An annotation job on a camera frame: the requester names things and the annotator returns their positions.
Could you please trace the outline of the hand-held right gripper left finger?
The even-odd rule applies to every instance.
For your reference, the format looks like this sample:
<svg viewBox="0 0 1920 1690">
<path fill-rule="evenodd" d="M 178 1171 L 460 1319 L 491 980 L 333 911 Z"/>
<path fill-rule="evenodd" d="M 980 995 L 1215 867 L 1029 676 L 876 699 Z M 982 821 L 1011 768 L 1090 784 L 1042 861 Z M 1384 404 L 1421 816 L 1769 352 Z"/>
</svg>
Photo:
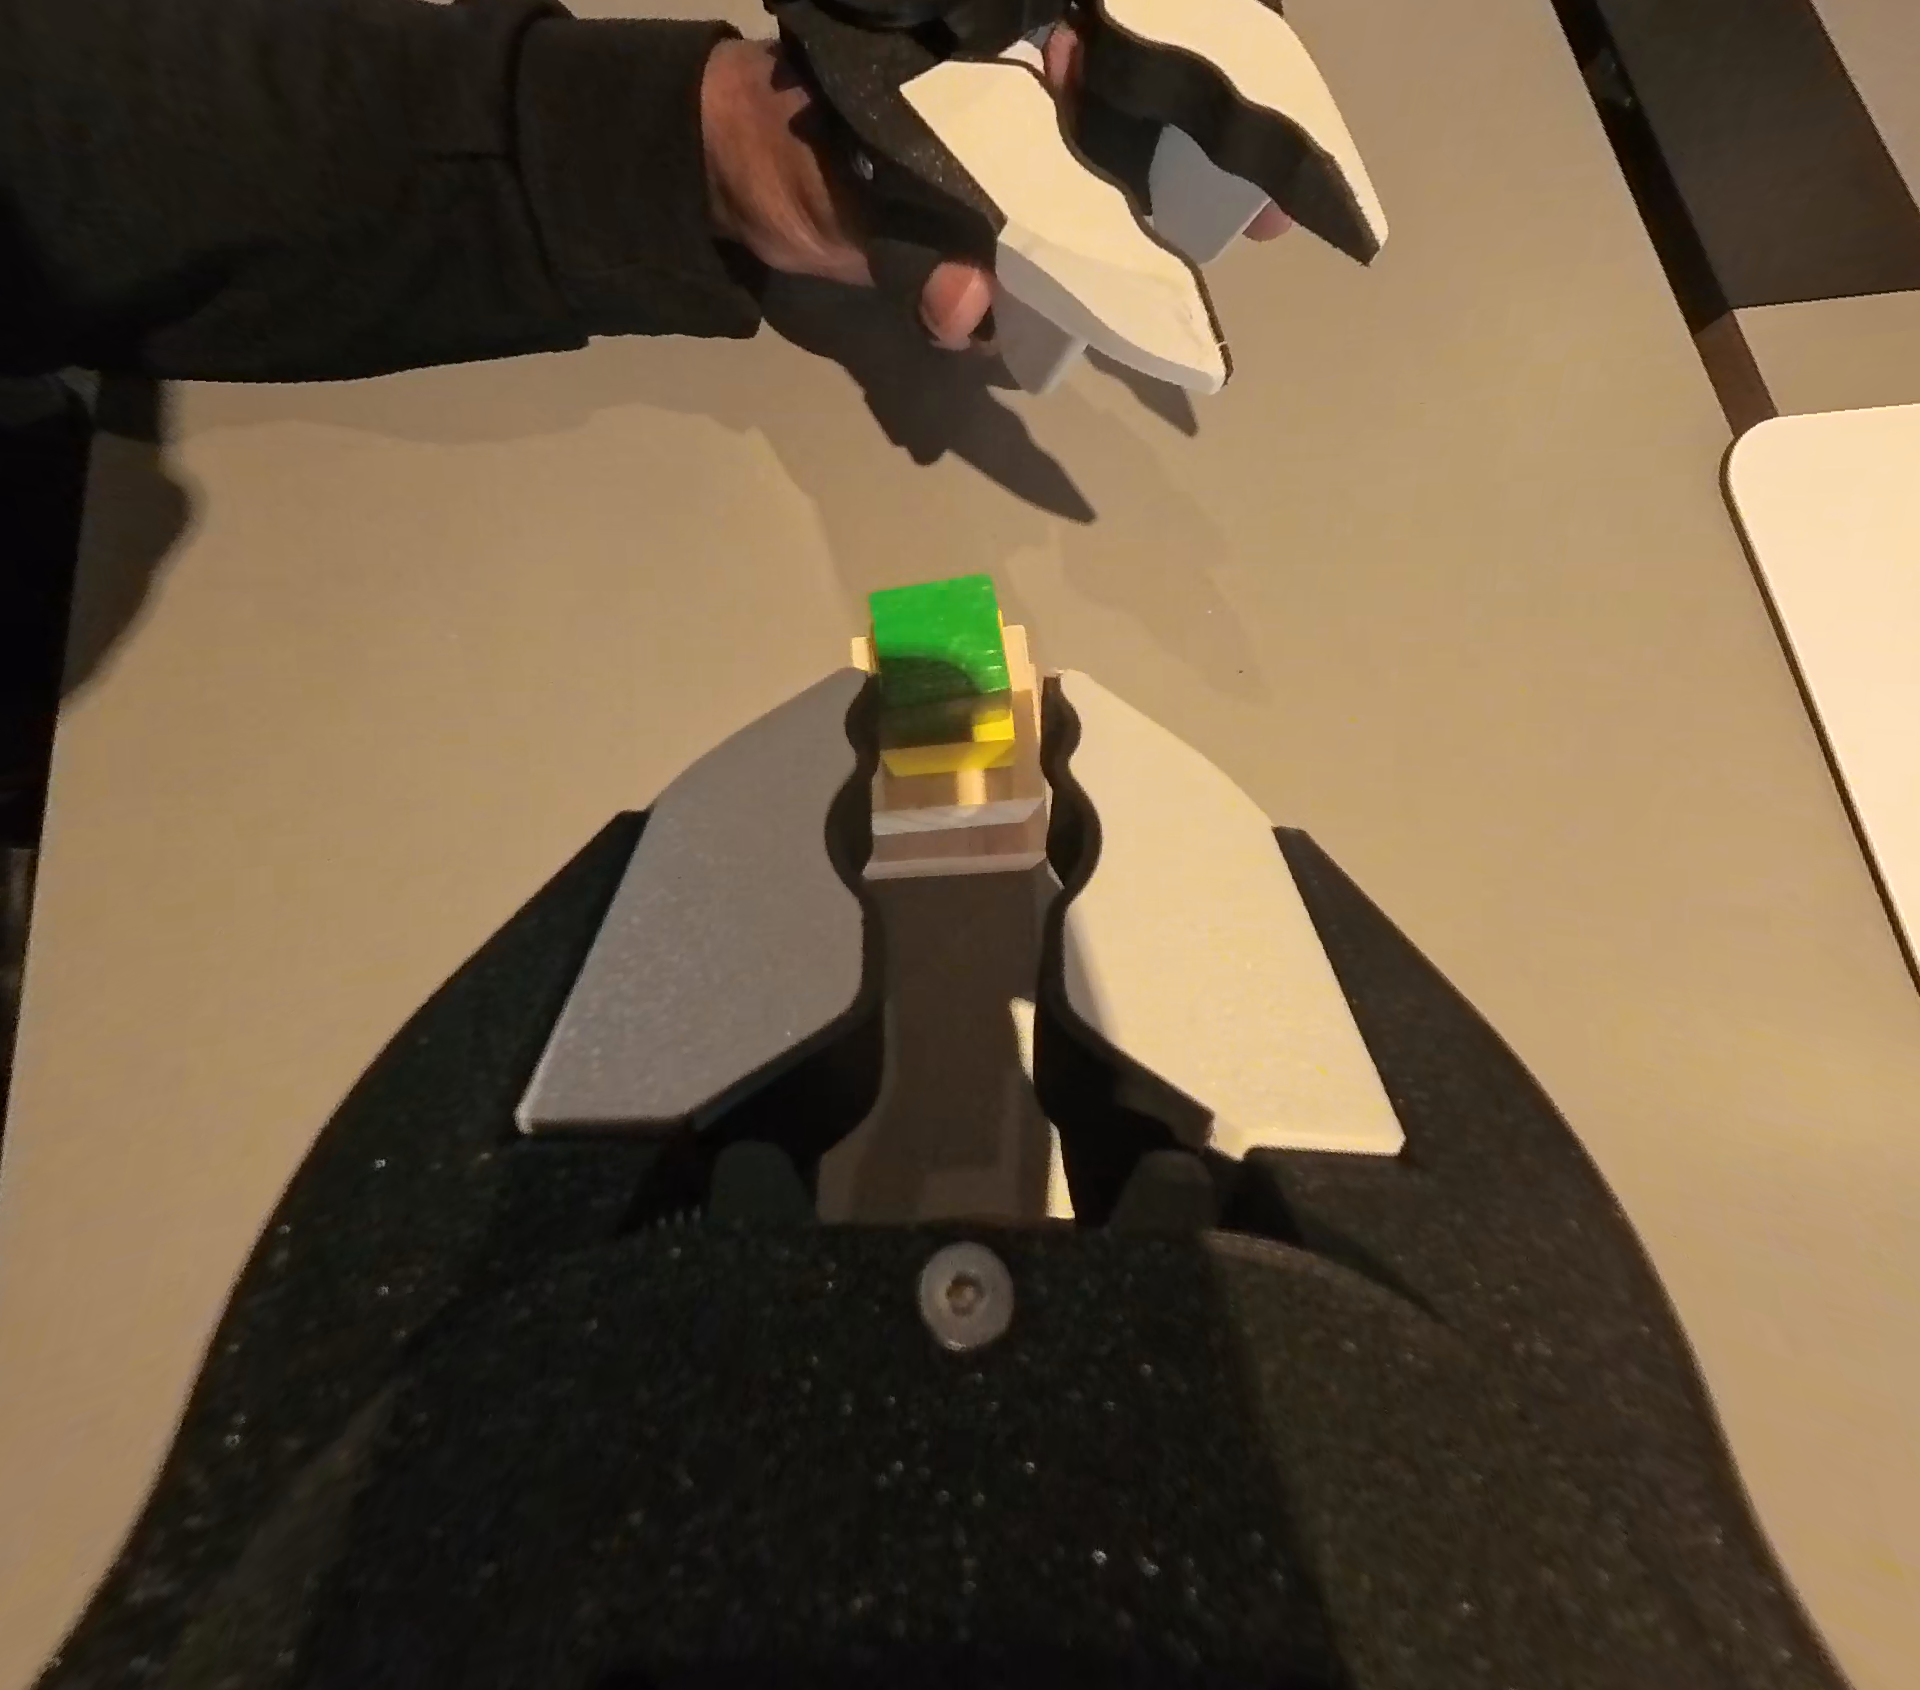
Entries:
<svg viewBox="0 0 1920 1690">
<path fill-rule="evenodd" d="M 515 1107 L 525 1136 L 847 1136 L 877 1100 L 870 679 L 659 793 Z"/>
</svg>

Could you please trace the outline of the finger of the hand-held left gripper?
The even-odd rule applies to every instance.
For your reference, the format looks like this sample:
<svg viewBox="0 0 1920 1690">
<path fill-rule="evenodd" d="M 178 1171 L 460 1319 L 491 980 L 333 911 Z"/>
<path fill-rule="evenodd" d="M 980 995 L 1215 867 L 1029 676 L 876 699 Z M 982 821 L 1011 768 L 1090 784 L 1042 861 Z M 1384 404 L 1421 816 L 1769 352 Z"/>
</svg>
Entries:
<svg viewBox="0 0 1920 1690">
<path fill-rule="evenodd" d="M 1379 194 L 1332 91 L 1268 0 L 1090 0 L 1077 139 L 1188 262 L 1218 258 L 1274 207 L 1365 266 Z"/>
<path fill-rule="evenodd" d="M 1042 54 L 945 60 L 903 85 L 918 119 L 997 208 L 997 356 L 1022 392 L 1052 391 L 1086 352 L 1195 394 L 1230 356 L 1197 270 L 1236 240 L 1236 177 L 1166 125 L 1147 208 L 1067 142 Z"/>
</svg>

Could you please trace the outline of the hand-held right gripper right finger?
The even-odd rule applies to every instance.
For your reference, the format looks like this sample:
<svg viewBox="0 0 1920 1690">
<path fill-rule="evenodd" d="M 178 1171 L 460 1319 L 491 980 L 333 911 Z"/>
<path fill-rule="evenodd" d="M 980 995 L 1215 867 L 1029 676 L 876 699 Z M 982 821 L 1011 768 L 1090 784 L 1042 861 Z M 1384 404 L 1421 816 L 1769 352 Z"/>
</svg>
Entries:
<svg viewBox="0 0 1920 1690">
<path fill-rule="evenodd" d="M 1090 675 L 1058 684 L 1092 812 L 1063 1011 L 1126 1109 L 1225 1159 L 1395 1159 L 1403 1127 L 1259 804 Z"/>
</svg>

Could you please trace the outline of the large wooden cube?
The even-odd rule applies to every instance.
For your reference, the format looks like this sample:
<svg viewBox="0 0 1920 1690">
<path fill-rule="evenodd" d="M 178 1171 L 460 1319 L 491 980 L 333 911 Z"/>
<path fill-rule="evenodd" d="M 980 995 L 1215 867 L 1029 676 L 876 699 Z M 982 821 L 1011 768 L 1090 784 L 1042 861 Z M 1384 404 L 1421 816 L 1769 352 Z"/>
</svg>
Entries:
<svg viewBox="0 0 1920 1690">
<path fill-rule="evenodd" d="M 970 822 L 925 832 L 874 834 L 868 882 L 1024 873 L 1044 865 L 1047 804 L 1019 822 Z"/>
</svg>

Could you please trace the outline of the medium wooden cube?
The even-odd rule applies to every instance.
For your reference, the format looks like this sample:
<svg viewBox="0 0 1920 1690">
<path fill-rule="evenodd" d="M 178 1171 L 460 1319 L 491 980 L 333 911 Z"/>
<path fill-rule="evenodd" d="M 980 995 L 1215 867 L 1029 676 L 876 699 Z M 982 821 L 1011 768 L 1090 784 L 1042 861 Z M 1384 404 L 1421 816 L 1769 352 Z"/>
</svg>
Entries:
<svg viewBox="0 0 1920 1690">
<path fill-rule="evenodd" d="M 882 743 L 871 786 L 876 837 L 1015 825 L 1044 802 L 1037 681 L 1025 629 L 1002 623 L 1002 649 L 1011 682 L 1004 737 L 941 744 L 941 757 L 934 757 L 934 744 Z"/>
</svg>

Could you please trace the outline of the yellow wooden cube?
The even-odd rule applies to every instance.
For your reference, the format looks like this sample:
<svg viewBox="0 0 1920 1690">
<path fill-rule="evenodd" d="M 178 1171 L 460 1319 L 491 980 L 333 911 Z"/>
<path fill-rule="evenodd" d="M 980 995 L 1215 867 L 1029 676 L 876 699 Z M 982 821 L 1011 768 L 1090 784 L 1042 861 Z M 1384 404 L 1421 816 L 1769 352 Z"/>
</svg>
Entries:
<svg viewBox="0 0 1920 1690">
<path fill-rule="evenodd" d="M 1011 690 L 908 694 L 879 687 L 877 752 L 888 777 L 918 779 L 1009 766 L 1019 694 Z"/>
</svg>

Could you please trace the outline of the small green wooden cube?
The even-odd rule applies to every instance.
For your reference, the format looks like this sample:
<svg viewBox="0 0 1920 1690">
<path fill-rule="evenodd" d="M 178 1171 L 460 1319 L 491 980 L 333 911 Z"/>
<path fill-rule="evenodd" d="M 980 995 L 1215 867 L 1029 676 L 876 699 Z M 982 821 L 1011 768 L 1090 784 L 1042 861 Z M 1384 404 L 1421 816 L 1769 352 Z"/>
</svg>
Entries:
<svg viewBox="0 0 1920 1690">
<path fill-rule="evenodd" d="M 885 743 L 960 743 L 1011 708 L 1013 684 L 990 575 L 876 591 L 868 617 Z"/>
</svg>

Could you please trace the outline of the person's left forearm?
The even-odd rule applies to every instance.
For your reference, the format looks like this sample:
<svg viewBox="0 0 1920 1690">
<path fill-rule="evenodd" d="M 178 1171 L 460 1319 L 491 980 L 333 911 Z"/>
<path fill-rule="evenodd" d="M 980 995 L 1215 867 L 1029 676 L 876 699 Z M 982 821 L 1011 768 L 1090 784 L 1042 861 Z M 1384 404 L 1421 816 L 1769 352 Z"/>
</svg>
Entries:
<svg viewBox="0 0 1920 1690">
<path fill-rule="evenodd" d="M 1 0 L 1 371 L 350 383 L 752 339 L 723 22 L 556 0 Z"/>
</svg>

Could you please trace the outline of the person's left hand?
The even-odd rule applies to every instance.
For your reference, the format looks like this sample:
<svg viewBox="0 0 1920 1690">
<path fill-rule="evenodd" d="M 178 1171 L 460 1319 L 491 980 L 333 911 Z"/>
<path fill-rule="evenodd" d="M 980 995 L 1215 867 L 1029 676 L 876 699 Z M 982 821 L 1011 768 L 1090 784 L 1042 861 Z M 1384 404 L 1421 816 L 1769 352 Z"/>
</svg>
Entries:
<svg viewBox="0 0 1920 1690">
<path fill-rule="evenodd" d="M 712 232 L 764 270 L 876 289 L 874 211 L 775 43 L 723 38 L 699 80 Z"/>
</svg>

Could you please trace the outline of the wooden document stand white base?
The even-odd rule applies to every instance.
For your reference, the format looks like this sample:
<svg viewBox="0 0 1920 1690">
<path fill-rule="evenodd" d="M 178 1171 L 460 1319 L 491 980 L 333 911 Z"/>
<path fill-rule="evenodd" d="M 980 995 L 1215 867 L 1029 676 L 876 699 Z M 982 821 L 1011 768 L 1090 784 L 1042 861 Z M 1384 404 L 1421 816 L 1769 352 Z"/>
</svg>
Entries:
<svg viewBox="0 0 1920 1690">
<path fill-rule="evenodd" d="M 1723 491 L 1891 930 L 1917 963 L 1917 406 L 1773 417 Z"/>
</svg>

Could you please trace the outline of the person's dark clothing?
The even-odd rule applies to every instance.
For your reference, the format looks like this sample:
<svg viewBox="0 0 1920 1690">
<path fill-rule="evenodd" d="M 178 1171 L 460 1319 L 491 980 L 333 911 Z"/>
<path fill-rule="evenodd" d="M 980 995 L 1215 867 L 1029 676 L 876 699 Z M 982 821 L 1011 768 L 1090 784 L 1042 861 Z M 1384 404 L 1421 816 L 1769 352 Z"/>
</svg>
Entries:
<svg viewBox="0 0 1920 1690">
<path fill-rule="evenodd" d="M 1 384 L 1 844 L 38 834 L 73 599 L 89 420 L 59 378 Z"/>
</svg>

